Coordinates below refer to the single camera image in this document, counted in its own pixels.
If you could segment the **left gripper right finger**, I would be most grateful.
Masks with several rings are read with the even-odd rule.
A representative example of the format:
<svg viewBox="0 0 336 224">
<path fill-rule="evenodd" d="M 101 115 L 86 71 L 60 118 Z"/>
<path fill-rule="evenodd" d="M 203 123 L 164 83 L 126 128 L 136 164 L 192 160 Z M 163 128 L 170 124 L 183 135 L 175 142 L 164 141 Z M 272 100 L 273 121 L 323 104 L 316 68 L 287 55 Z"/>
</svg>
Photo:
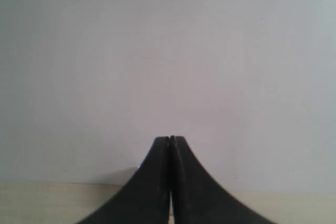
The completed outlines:
<svg viewBox="0 0 336 224">
<path fill-rule="evenodd" d="M 170 190 L 175 223 L 273 223 L 213 179 L 182 136 L 170 137 Z"/>
</svg>

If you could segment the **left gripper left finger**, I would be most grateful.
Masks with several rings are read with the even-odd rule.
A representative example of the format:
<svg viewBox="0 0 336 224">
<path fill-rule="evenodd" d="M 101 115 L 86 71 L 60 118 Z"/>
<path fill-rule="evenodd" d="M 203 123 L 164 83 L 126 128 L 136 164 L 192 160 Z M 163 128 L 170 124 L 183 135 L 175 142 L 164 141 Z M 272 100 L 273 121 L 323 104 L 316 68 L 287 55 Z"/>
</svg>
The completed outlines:
<svg viewBox="0 0 336 224">
<path fill-rule="evenodd" d="M 157 137 L 134 175 L 81 224 L 169 223 L 170 144 Z"/>
</svg>

